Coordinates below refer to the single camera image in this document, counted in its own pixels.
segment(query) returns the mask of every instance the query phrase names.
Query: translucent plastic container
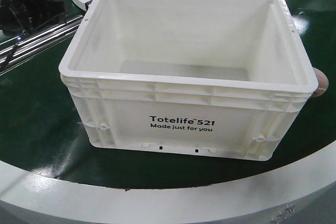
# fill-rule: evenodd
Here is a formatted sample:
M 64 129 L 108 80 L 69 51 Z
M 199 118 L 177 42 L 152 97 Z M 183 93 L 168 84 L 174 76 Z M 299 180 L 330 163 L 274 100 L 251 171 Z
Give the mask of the translucent plastic container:
M 259 161 L 318 85 L 285 0 L 93 0 L 59 70 L 96 147 Z

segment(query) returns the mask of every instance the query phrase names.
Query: white plastic tote box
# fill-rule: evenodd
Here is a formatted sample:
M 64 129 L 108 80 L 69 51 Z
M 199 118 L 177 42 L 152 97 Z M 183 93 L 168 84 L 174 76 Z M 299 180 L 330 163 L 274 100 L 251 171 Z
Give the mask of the white plastic tote box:
M 318 86 L 285 0 L 93 0 L 59 70 L 96 147 L 258 161 Z

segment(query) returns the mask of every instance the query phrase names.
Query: bolt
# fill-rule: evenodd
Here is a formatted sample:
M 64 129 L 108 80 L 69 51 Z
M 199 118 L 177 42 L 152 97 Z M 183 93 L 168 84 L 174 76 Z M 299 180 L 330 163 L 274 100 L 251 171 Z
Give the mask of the bolt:
M 290 206 L 290 205 L 287 204 L 287 208 L 285 210 L 288 211 L 290 214 L 293 214 L 294 213 L 294 207 L 295 206 Z
M 287 219 L 287 216 L 286 216 L 286 214 L 284 213 L 284 212 L 281 212 L 281 211 L 279 211 L 279 215 L 278 215 L 278 217 L 280 217 L 281 219 Z

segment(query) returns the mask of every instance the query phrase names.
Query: tote box side wall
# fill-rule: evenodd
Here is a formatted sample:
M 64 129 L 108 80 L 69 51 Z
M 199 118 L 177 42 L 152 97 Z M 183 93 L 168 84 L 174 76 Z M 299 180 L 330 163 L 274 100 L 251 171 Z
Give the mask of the tote box side wall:
M 259 161 L 317 87 L 284 0 L 94 0 L 59 69 L 96 147 Z

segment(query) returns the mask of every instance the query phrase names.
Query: green floor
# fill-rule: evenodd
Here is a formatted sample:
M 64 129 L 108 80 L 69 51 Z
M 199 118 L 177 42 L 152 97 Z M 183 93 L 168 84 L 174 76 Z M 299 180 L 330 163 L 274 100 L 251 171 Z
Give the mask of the green floor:
M 71 2 L 71 15 L 81 11 Z M 267 162 L 95 148 L 61 83 L 70 40 L 0 76 L 0 160 L 48 177 L 116 188 L 208 185 L 303 158 L 336 139 L 336 0 L 286 0 L 312 64 L 330 81 L 311 99 Z

